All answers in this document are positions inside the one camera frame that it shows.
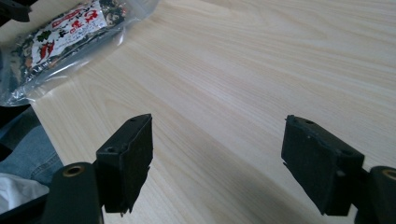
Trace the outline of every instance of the white label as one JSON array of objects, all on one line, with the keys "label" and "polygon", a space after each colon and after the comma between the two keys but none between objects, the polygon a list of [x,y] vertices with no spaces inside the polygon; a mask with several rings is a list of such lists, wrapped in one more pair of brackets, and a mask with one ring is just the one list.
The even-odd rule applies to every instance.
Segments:
[{"label": "white label", "polygon": [[45,63],[49,57],[61,54],[87,34],[106,26],[99,1],[77,6],[38,31],[32,46],[32,66]]}]

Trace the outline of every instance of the blue jeans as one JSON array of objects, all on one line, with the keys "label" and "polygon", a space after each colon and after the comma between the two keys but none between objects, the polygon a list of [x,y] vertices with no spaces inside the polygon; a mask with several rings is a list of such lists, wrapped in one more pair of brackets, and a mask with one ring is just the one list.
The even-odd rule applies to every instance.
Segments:
[{"label": "blue jeans", "polygon": [[[32,116],[33,109],[30,110],[23,112],[19,118],[23,122],[15,122],[0,139],[2,144],[13,150],[5,160],[0,161],[0,173],[17,175],[49,186],[53,174],[63,165],[38,118]],[[19,136],[17,130],[21,130],[23,136]]]}]

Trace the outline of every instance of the light wood grain surface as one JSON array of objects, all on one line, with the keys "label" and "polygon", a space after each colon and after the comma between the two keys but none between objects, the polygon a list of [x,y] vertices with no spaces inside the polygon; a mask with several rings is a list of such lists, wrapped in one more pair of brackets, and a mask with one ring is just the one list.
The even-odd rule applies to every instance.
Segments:
[{"label": "light wood grain surface", "polygon": [[[29,24],[76,2],[40,0]],[[148,180],[132,214],[106,223],[353,223],[354,208],[322,217],[282,164],[284,119],[315,121],[366,169],[396,167],[395,12],[386,0],[163,0],[32,104],[65,164],[152,114]],[[28,27],[10,22],[0,40]]]}]

